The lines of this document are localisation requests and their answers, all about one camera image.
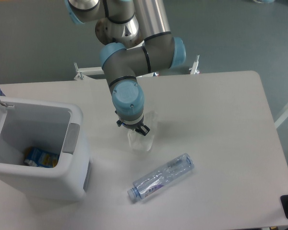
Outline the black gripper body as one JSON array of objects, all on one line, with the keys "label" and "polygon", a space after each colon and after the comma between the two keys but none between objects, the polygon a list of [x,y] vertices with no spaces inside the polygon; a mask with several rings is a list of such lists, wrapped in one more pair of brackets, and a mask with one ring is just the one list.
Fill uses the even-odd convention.
[{"label": "black gripper body", "polygon": [[141,126],[143,125],[143,120],[144,118],[143,117],[139,117],[138,119],[136,120],[133,120],[133,121],[127,121],[127,120],[123,120],[123,119],[119,119],[119,121],[121,122],[121,125],[123,125],[125,128],[128,128],[128,129],[132,129],[132,130],[140,130],[141,129]]}]

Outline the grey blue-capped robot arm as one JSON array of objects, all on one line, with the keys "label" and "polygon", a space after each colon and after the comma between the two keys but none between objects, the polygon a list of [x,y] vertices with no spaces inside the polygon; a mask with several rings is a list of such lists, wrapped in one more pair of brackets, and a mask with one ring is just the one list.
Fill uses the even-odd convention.
[{"label": "grey blue-capped robot arm", "polygon": [[117,125],[145,136],[144,92],[137,77],[184,63],[186,49],[174,37],[161,0],[67,0],[76,24],[104,22],[107,42],[100,51]]}]

